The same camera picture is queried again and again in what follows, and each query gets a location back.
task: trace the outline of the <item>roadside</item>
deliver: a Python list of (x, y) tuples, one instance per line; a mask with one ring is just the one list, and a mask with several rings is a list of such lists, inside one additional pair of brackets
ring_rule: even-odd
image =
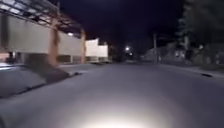
[[(47, 75), (40, 75), (23, 66), (15, 66), (0, 71), (0, 98), (7, 98), (32, 91), (43, 86), (65, 80), (67, 78), (86, 73), (98, 66), (92, 64), (60, 65), (58, 69), (45, 68)], [(68, 74), (67, 77), (58, 79), (60, 72)]]

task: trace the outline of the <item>utility pole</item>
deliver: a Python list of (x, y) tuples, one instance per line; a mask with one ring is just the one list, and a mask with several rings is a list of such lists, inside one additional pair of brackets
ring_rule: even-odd
[(158, 64), (157, 35), (153, 34), (155, 63)]

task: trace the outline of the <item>curb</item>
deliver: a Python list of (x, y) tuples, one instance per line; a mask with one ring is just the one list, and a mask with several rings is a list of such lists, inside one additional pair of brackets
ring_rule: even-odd
[(222, 78), (224, 79), (224, 74), (219, 73), (219, 72), (212, 72), (212, 71), (205, 71), (200, 68), (189, 68), (189, 67), (179, 67), (179, 66), (174, 66), (174, 65), (167, 65), (167, 64), (159, 64), (160, 66), (165, 66), (169, 68), (175, 68), (183, 71), (188, 71), (192, 73), (197, 73), (205, 77), (216, 77), (216, 78)]

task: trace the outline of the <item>street light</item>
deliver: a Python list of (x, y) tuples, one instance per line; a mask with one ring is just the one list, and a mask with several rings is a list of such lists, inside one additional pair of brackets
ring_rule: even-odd
[(69, 33), (68, 33), (68, 35), (69, 35), (69, 36), (73, 36), (74, 34), (73, 34), (73, 33), (71, 33), (71, 32), (69, 32)]
[(129, 46), (127, 46), (127, 47), (125, 48), (125, 51), (128, 52), (128, 51), (130, 51), (130, 49), (131, 49), (131, 48), (130, 48)]

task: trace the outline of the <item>bright light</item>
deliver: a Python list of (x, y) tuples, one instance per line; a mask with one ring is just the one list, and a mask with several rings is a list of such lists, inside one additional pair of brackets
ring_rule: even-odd
[(125, 51), (130, 51), (130, 47), (127, 46), (127, 47), (125, 48)]
[(102, 121), (87, 124), (82, 128), (147, 128), (145, 125), (133, 121)]
[(71, 32), (69, 32), (69, 33), (68, 33), (68, 35), (69, 35), (69, 36), (73, 36), (74, 34), (73, 34), (73, 33), (71, 33)]

